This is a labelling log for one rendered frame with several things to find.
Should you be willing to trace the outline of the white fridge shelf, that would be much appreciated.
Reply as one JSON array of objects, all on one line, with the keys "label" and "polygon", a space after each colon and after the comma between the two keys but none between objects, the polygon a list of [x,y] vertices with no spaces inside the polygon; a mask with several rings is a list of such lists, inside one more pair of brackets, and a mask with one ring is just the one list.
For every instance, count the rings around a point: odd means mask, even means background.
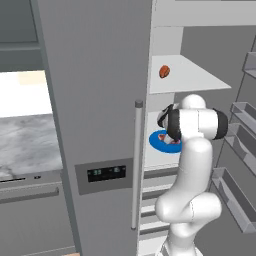
[{"label": "white fridge shelf", "polygon": [[149,142],[150,135],[161,130],[157,124],[159,112],[149,112],[147,114],[146,139],[144,147],[144,170],[157,170],[177,167],[179,163],[179,153],[165,153],[153,148]]},{"label": "white fridge shelf", "polygon": [[[163,65],[170,68],[161,78]],[[230,86],[182,55],[153,56],[151,61],[151,94],[230,89]]]}]

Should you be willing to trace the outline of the grey closed fridge door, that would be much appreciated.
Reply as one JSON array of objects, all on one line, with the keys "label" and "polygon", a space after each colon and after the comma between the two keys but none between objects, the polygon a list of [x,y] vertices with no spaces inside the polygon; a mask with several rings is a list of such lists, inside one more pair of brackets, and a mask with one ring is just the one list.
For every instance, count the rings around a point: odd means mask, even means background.
[{"label": "grey closed fridge door", "polygon": [[147,96],[152,0],[32,0],[75,249],[137,256],[135,101]]}]

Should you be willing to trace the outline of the white fridge drawers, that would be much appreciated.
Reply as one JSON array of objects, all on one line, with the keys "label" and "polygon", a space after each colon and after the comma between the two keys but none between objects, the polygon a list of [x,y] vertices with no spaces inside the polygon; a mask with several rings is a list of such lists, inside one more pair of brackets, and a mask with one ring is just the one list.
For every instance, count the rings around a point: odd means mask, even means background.
[{"label": "white fridge drawers", "polygon": [[138,256],[154,256],[167,236],[169,225],[157,218],[155,202],[160,195],[170,189],[176,175],[177,167],[147,170],[144,173]]}]

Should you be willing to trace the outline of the grey fridge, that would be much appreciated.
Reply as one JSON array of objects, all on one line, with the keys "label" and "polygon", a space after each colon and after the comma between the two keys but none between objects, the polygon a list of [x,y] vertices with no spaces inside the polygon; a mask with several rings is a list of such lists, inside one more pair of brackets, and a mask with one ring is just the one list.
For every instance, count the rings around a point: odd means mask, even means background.
[{"label": "grey fridge", "polygon": [[[207,108],[223,112],[227,116],[229,128],[230,108],[241,85],[243,63],[256,37],[256,0],[154,0],[152,26],[151,47],[153,51],[150,55],[145,138],[149,112],[160,112],[171,103],[180,103],[190,94],[201,96],[205,100]],[[228,84],[230,89],[151,94],[149,88],[152,57],[165,55],[186,57]],[[211,176],[225,136],[211,142],[213,147]],[[142,185],[146,172],[144,170],[144,147],[145,142],[143,143],[139,221]],[[207,191],[216,195],[209,190],[211,176]],[[198,256],[204,256],[197,243],[197,236],[202,229],[197,232],[194,239]]]}]

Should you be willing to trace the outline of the grey open fridge door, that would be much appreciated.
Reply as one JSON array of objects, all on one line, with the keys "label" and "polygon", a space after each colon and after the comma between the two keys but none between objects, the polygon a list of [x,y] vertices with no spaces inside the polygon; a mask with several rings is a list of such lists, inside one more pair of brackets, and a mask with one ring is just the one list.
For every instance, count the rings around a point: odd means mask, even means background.
[{"label": "grey open fridge door", "polygon": [[[249,52],[256,52],[256,37]],[[234,102],[248,102],[256,108],[256,79],[244,71]],[[256,138],[256,135],[231,112],[230,124],[233,123],[241,124]],[[238,186],[256,209],[256,175],[236,155],[225,139],[215,168],[220,167],[228,169]],[[219,219],[202,229],[197,236],[197,243],[203,255],[256,256],[256,233],[245,234],[241,232],[212,181],[209,190],[219,196],[222,203],[222,215]]]}]

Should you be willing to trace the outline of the blue plate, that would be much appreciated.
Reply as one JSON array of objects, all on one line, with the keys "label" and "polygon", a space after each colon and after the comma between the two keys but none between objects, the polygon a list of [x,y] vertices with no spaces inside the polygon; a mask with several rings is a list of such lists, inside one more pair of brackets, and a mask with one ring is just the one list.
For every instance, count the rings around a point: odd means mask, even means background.
[{"label": "blue plate", "polygon": [[175,142],[174,140],[171,140],[170,143],[165,143],[160,138],[161,135],[166,135],[166,131],[157,130],[157,131],[154,131],[149,136],[149,143],[154,149],[163,153],[179,153],[181,151],[182,149],[181,141]]}]

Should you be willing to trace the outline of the brown round food item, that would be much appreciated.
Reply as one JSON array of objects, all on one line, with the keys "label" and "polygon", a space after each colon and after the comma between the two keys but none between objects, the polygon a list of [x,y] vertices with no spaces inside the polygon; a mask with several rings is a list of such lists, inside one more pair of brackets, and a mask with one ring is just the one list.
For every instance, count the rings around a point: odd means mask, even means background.
[{"label": "brown round food item", "polygon": [[167,77],[170,73],[170,68],[167,65],[163,65],[159,70],[159,77],[161,79]]}]

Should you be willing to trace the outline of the grey door bin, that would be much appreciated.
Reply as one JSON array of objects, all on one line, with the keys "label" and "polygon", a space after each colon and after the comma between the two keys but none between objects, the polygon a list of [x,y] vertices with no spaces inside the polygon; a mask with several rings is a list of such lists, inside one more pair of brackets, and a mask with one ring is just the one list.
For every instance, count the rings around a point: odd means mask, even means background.
[{"label": "grey door bin", "polygon": [[234,102],[231,112],[239,121],[256,135],[256,108],[248,102]]},{"label": "grey door bin", "polygon": [[214,168],[211,180],[241,232],[256,233],[256,209],[228,169]]},{"label": "grey door bin", "polygon": [[225,141],[256,175],[256,138],[241,124],[233,123],[229,125]]},{"label": "grey door bin", "polygon": [[256,52],[248,52],[246,54],[243,71],[256,79]]}]

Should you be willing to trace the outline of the grey dishwasher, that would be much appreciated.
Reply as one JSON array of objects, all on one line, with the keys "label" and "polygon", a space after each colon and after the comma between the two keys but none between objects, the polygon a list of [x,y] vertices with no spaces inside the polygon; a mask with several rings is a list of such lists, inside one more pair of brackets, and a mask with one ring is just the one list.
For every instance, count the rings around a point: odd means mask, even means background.
[{"label": "grey dishwasher", "polygon": [[43,186],[58,187],[59,194],[0,204],[0,256],[63,256],[75,252],[59,171],[0,181],[0,191]]}]

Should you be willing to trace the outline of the grey wall cupboard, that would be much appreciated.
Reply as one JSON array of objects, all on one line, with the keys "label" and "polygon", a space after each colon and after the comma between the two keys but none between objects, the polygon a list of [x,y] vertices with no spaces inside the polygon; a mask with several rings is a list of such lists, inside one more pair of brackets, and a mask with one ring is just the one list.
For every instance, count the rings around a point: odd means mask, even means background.
[{"label": "grey wall cupboard", "polygon": [[0,72],[43,70],[31,0],[0,0]]}]

